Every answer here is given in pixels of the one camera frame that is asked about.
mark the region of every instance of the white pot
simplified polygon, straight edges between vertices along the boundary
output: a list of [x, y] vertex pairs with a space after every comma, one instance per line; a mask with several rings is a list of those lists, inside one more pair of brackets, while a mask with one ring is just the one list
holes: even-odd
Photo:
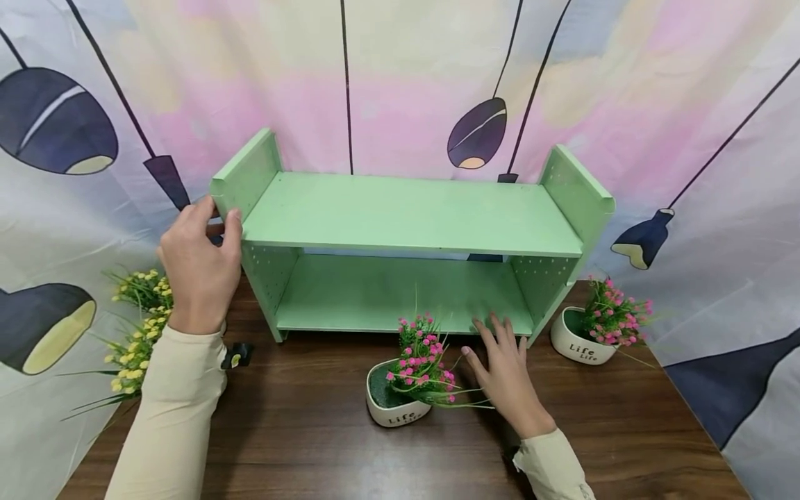
[[581, 307], [567, 307], [550, 327], [550, 342], [561, 356], [584, 365], [601, 365], [611, 359], [618, 346], [606, 346], [586, 340], [572, 333], [564, 321], [564, 313], [568, 310], [583, 311]]
[[410, 424], [424, 417], [430, 411], [430, 405], [424, 402], [412, 401], [394, 408], [381, 408], [375, 400], [372, 399], [372, 394], [370, 393], [370, 376], [372, 372], [380, 366], [395, 361], [397, 361], [397, 359], [380, 362], [373, 366], [366, 375], [366, 406], [370, 409], [370, 416], [375, 420], [375, 423], [383, 427], [400, 427], [405, 424]]

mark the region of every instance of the bottom shelf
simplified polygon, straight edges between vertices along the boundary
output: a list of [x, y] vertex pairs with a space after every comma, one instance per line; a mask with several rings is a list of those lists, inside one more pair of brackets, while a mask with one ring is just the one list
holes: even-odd
[[304, 254], [294, 266], [276, 320], [280, 330], [395, 332], [398, 317], [429, 311], [442, 332], [476, 334], [472, 317], [505, 315], [531, 335], [511, 265], [422, 258]]

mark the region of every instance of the green shelf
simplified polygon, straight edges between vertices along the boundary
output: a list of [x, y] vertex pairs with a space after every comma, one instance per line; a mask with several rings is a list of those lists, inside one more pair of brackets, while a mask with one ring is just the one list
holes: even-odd
[[[214, 176], [242, 210], [242, 265], [277, 342], [291, 330], [396, 332], [431, 312], [442, 331], [508, 316], [529, 345], [563, 300], [614, 199], [563, 146], [537, 184], [283, 171], [262, 130]], [[304, 248], [501, 254], [505, 262], [307, 254]]]

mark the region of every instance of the beige sleeve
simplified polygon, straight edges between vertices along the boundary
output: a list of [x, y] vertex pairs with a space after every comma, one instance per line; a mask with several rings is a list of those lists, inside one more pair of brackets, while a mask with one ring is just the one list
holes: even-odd
[[211, 414], [226, 384], [225, 353], [221, 332], [164, 328], [106, 500], [200, 498]]
[[524, 440], [514, 466], [528, 476], [538, 500], [594, 500], [578, 457], [560, 429]]

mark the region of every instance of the dark wood tabletop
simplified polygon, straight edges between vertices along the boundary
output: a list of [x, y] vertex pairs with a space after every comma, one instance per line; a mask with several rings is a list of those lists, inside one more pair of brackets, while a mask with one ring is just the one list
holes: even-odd
[[[585, 296], [576, 286], [564, 305]], [[548, 332], [529, 351], [530, 376], [597, 498], [749, 497], [660, 368], [619, 353], [580, 365], [553, 350]], [[232, 342], [256, 351], [229, 372], [214, 414], [204, 498], [531, 498], [502, 459], [506, 428], [493, 410], [433, 409], [396, 429], [370, 420], [366, 373], [396, 357], [395, 336], [294, 332], [279, 346], [243, 281], [228, 317]], [[647, 348], [627, 352], [657, 366]], [[103, 432], [59, 498], [103, 497], [134, 415]]]

